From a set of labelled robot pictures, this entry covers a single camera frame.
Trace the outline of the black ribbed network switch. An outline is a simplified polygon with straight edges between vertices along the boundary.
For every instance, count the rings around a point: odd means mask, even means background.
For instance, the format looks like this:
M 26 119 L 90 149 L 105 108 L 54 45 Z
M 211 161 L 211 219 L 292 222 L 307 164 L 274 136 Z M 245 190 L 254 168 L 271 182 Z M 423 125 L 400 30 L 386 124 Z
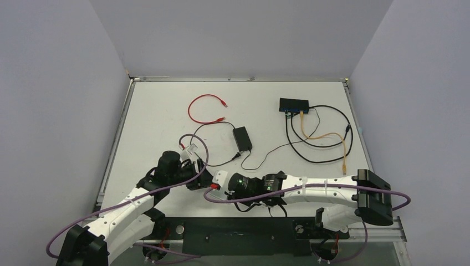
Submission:
M 302 99 L 290 99 L 280 98 L 279 99 L 279 111 L 280 112 L 303 112 L 307 114 L 310 110 L 309 101 Z

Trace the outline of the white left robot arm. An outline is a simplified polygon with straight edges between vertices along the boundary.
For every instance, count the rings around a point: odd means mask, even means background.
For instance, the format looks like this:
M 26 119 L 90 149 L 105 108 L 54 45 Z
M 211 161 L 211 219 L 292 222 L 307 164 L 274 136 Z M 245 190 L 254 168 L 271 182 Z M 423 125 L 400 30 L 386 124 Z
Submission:
M 156 205 L 178 186 L 190 191 L 208 188 L 213 175 L 204 162 L 188 152 L 165 151 L 116 206 L 107 208 L 85 226 L 75 223 L 65 236 L 57 265 L 109 265 L 140 239 L 159 238 L 165 215 Z

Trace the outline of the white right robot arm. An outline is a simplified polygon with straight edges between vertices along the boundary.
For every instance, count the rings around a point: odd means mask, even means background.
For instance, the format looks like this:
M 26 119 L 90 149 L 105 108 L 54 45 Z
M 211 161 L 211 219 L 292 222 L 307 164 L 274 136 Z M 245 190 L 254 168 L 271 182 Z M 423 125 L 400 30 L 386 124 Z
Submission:
M 393 224 L 391 186 L 370 170 L 341 178 L 308 178 L 280 171 L 261 178 L 234 173 L 222 185 L 231 200 L 247 199 L 267 206 L 299 202 L 325 203 L 316 210 L 313 231 L 326 237 L 356 222 L 375 226 Z

